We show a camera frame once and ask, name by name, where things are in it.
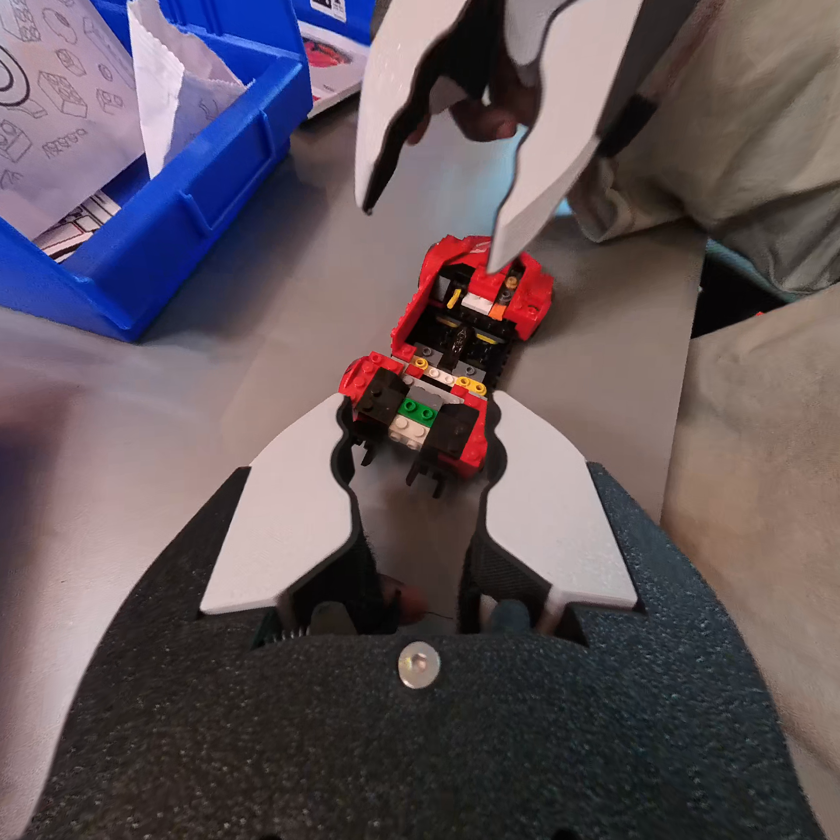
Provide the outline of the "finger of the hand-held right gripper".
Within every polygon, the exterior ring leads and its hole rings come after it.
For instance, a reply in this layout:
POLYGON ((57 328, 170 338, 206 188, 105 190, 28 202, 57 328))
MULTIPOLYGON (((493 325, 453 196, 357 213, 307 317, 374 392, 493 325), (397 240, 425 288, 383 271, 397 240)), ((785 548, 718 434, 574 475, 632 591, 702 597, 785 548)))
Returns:
POLYGON ((469 38, 459 32, 469 1, 393 1, 364 73, 354 157, 358 207, 373 211, 408 137, 427 115, 473 92, 469 38))
POLYGON ((539 112, 521 140, 511 189, 497 213, 490 269, 532 242, 597 147, 596 127, 641 2, 573 2, 553 16, 539 58, 539 112))

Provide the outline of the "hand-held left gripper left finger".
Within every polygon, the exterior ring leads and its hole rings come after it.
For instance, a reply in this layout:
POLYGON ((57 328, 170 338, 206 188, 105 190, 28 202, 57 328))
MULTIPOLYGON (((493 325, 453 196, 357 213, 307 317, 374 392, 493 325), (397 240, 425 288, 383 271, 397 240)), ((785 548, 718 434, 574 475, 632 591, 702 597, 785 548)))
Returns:
POLYGON ((250 463, 201 600, 206 615, 276 607, 301 617, 302 585, 361 527, 348 426, 349 397, 335 393, 279 433, 250 463))

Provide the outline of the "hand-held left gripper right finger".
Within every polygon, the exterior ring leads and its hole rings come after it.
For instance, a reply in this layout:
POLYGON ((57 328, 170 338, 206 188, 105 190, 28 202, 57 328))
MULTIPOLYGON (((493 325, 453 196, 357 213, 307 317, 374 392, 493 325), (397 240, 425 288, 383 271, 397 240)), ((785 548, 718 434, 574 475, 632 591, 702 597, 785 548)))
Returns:
POLYGON ((582 604, 633 610, 637 593, 583 454, 549 422, 496 391, 505 456, 486 496, 490 540, 548 590, 541 614, 582 604))

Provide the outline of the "red toy brick car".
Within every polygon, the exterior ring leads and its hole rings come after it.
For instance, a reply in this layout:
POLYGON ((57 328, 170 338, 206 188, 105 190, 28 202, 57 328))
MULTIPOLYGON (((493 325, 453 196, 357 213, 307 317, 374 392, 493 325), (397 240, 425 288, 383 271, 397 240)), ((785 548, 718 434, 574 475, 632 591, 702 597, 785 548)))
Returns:
POLYGON ((554 278, 529 254, 488 268, 490 238, 449 235, 425 255, 417 289, 391 333, 389 355, 348 366, 339 392, 353 407, 362 464, 391 442, 413 454, 411 486, 424 476, 440 498, 487 457, 488 401, 518 343, 539 330, 554 278))

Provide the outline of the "grey desk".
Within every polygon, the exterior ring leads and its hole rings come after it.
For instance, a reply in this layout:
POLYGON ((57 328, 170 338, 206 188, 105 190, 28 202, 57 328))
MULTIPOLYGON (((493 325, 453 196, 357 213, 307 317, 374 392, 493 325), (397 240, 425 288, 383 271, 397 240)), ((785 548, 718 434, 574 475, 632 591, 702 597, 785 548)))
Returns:
MULTIPOLYGON (((371 216, 353 101, 300 127, 141 344, 2 310, 2 838, 25 831, 98 641, 232 471, 387 350, 427 248, 487 234, 516 142, 440 115, 371 216)), ((529 252, 559 288, 502 388, 663 504, 706 237, 594 245, 569 215, 529 252)))

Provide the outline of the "person's right hand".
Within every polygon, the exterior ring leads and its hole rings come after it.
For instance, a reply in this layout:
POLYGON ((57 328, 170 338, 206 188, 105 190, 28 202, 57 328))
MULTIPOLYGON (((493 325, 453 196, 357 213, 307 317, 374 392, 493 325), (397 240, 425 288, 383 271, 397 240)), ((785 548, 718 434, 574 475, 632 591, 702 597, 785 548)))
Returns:
POLYGON ((457 101, 448 111, 468 140, 491 142, 514 137, 521 125, 531 126, 539 105, 539 86, 522 83, 502 39, 486 94, 457 101))

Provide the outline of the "booklet with red picture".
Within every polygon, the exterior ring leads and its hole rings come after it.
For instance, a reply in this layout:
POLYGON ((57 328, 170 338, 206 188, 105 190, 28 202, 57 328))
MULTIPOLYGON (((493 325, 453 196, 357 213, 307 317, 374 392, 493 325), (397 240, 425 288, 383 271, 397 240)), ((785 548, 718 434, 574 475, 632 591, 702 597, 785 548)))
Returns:
POLYGON ((371 48, 331 30, 300 21, 311 80, 310 120, 361 90, 371 48))

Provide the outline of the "blue plastic storage bin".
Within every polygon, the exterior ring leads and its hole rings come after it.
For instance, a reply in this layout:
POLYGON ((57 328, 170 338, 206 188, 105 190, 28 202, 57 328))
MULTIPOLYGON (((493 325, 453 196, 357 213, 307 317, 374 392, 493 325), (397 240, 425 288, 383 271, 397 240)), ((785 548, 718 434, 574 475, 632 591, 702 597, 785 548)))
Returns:
POLYGON ((326 28, 357 43, 371 44, 375 1, 292 1, 299 22, 326 28))
POLYGON ((120 210, 58 263, 2 222, 1 304, 114 340, 138 339, 260 184, 312 106, 291 1, 161 2, 248 88, 162 173, 129 165, 104 186, 120 210))

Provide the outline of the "person's beige trousers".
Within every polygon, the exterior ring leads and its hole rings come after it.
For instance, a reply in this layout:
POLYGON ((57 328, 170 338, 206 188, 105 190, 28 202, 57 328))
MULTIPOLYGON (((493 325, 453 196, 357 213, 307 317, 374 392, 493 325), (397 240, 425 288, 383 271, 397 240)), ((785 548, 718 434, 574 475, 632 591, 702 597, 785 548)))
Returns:
POLYGON ((694 339, 666 530, 738 624, 838 838, 839 2, 700 2, 570 194, 594 242, 689 217, 786 306, 694 339))

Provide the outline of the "white paper bag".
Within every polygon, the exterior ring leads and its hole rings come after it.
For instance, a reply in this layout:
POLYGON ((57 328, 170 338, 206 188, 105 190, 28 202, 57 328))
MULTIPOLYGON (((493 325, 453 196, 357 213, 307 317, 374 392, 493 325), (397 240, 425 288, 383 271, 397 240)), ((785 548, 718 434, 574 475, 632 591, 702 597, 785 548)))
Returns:
POLYGON ((143 147, 156 177, 247 89, 198 36, 181 31, 156 1, 128 2, 143 147))

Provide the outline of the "brick-printed paper bag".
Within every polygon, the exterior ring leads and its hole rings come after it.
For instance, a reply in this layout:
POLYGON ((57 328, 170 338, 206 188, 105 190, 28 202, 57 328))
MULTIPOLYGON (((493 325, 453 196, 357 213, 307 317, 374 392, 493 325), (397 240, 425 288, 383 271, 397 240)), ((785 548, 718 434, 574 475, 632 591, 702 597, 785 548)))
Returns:
POLYGON ((1 213, 34 239, 144 152, 127 21, 1 2, 1 213))

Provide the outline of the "black-and-white instruction booklet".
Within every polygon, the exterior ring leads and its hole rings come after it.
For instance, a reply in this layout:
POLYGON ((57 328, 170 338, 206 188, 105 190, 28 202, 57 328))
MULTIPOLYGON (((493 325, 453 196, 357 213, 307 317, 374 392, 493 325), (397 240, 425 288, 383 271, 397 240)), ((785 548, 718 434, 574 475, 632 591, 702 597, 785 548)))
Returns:
POLYGON ((116 216, 120 209, 121 206, 104 191, 97 191, 54 226, 34 238, 33 243, 55 262, 63 263, 116 216))

